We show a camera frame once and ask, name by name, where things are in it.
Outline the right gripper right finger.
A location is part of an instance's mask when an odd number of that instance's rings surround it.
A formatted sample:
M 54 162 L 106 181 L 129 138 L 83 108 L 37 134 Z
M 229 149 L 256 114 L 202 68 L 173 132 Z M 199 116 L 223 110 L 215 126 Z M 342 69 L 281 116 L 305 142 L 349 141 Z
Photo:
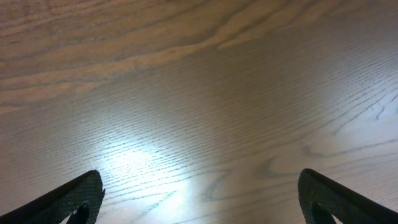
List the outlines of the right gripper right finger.
M 341 223 L 397 223 L 397 212 L 313 169 L 301 171 L 297 188 L 306 224 L 335 224 L 337 220 Z

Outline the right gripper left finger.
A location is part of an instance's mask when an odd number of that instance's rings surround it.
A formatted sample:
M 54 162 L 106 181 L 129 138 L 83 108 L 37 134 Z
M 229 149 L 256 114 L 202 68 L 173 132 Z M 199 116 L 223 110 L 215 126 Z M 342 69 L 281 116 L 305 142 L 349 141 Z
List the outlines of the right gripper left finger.
M 1 215 L 1 223 L 96 223 L 105 195 L 100 173 L 90 170 Z

